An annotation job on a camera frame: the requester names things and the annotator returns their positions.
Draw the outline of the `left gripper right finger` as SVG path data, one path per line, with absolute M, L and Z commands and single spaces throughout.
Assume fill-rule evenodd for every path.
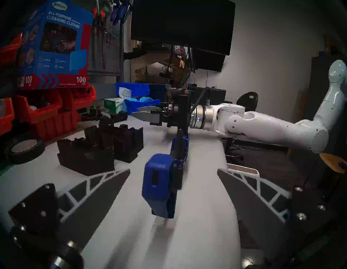
M 339 233 L 338 213 L 318 190 L 294 185 L 287 191 L 235 169 L 218 169 L 218 177 L 261 248 L 304 248 Z

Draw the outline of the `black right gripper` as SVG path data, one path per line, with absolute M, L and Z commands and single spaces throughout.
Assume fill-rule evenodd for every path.
M 160 106 L 145 106 L 137 109 L 131 115 L 138 120 L 148 122 L 150 125 L 162 125 L 162 121 L 167 123 L 168 127 L 176 126 L 178 128 L 188 127 L 188 116 L 191 110 L 191 100 L 188 94 L 176 94 L 169 97 L 166 110 L 162 115 L 152 113 L 151 111 L 163 111 Z

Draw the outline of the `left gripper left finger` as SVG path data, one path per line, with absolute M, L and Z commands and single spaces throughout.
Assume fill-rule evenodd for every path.
M 87 245 L 129 176 L 130 169 L 95 174 L 60 191 L 43 184 L 8 210 L 8 233 Z

